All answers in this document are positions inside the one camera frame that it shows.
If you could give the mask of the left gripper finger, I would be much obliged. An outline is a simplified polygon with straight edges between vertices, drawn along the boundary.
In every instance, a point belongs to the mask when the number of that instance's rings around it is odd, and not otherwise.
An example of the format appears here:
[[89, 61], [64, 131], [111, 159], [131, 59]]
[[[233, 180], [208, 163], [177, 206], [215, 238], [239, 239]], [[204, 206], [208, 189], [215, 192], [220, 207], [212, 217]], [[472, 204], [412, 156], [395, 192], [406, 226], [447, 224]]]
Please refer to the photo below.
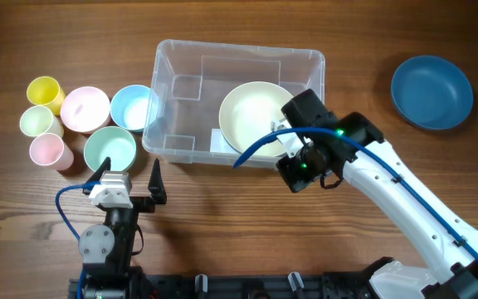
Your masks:
[[99, 168], [89, 177], [86, 183], [98, 182], [105, 171], [110, 171], [111, 168], [111, 158], [106, 157]]
[[155, 204], [165, 205], [167, 203], [167, 194], [163, 185], [159, 159], [156, 158], [149, 178], [148, 191]]

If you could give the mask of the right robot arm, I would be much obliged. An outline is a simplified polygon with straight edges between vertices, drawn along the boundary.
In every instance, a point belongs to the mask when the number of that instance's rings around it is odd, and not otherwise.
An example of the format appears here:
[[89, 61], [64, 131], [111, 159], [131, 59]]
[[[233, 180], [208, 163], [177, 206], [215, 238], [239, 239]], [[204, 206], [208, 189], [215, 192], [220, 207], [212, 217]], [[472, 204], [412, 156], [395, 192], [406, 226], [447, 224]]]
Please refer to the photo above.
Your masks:
[[354, 112], [339, 119], [312, 90], [285, 100], [286, 123], [274, 131], [301, 148], [277, 168], [294, 193], [327, 174], [370, 198], [425, 262], [411, 267], [381, 258], [362, 273], [363, 297], [478, 298], [478, 230], [454, 214], [401, 161], [383, 133]]

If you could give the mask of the dark blue plate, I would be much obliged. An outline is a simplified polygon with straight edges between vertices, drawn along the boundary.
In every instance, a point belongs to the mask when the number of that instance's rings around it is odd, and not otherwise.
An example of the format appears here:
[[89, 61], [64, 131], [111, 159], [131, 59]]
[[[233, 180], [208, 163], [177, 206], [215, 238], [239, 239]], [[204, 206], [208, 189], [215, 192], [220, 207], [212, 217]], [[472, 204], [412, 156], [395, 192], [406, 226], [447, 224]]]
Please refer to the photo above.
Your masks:
[[411, 125], [423, 130], [451, 130], [470, 116], [475, 96], [466, 74], [439, 56], [415, 56], [393, 73], [393, 106]]

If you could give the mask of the cream plastic plate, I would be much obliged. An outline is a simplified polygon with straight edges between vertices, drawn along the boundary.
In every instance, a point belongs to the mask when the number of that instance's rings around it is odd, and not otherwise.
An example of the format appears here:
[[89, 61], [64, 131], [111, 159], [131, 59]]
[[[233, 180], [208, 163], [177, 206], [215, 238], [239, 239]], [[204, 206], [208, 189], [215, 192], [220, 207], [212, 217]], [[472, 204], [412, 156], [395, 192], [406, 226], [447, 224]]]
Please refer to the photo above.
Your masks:
[[218, 114], [224, 139], [235, 151], [244, 153], [272, 132], [272, 121], [284, 118], [280, 109], [292, 98], [285, 88], [265, 81], [236, 87], [225, 96]]

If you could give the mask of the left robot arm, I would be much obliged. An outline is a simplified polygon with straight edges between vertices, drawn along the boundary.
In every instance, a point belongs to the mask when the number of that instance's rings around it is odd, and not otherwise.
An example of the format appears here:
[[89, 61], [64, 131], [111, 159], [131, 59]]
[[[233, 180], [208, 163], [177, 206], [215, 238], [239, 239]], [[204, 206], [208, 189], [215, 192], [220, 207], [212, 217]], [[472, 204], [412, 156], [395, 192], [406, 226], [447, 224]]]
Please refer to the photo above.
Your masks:
[[102, 224], [88, 227], [78, 241], [83, 273], [76, 285], [77, 298], [157, 298], [158, 291], [141, 267], [131, 265], [136, 236], [143, 232], [138, 225], [141, 213], [154, 213], [167, 203], [159, 160], [153, 164], [148, 183], [149, 196], [132, 196], [129, 174], [114, 171], [111, 158], [86, 181], [83, 194], [91, 204], [105, 212]]

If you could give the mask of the mint green plastic bowl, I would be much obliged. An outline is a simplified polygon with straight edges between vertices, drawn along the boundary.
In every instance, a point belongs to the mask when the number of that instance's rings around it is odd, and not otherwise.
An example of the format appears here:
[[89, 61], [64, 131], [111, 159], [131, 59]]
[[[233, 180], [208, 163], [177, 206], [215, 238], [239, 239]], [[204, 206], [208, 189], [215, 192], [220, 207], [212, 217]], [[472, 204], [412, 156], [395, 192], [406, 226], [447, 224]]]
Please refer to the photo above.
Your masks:
[[88, 138], [84, 148], [85, 163], [93, 171], [96, 171], [106, 158], [110, 158], [111, 170], [128, 170], [134, 164], [136, 154], [134, 136], [117, 126], [97, 130]]

